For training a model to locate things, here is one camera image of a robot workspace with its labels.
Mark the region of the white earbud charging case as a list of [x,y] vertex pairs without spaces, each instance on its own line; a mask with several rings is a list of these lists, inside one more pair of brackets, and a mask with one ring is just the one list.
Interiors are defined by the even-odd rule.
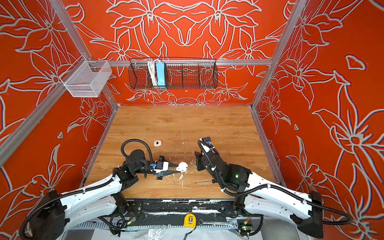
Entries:
[[162,141],[161,140],[156,140],[156,141],[154,141],[154,146],[155,147],[160,147],[161,145],[162,145]]

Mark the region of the black handled screwdriver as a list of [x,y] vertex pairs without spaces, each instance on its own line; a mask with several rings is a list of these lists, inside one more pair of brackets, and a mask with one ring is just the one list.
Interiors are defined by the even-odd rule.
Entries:
[[216,184],[216,180],[210,180],[210,181],[203,181],[203,182],[196,182],[196,184]]

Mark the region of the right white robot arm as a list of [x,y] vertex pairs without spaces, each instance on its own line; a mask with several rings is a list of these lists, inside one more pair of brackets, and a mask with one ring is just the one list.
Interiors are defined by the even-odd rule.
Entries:
[[313,238],[324,237],[324,226],[344,226],[353,218],[326,207],[318,192],[301,193],[264,179],[240,165],[227,164],[216,150],[195,152],[199,172],[206,170],[221,191],[235,198],[236,209],[248,215],[269,216],[294,224]]

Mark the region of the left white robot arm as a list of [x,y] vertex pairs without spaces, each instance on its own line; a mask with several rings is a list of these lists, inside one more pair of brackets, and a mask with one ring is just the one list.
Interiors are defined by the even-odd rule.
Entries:
[[50,191],[27,216],[20,228],[23,240],[55,240],[72,227],[98,218],[110,229],[119,231],[127,225],[128,201],[123,191],[138,182],[139,174],[154,175],[158,180],[172,174],[183,173],[188,165],[173,164],[163,156],[158,161],[146,160],[142,150],[129,155],[103,180],[78,190],[58,194]]

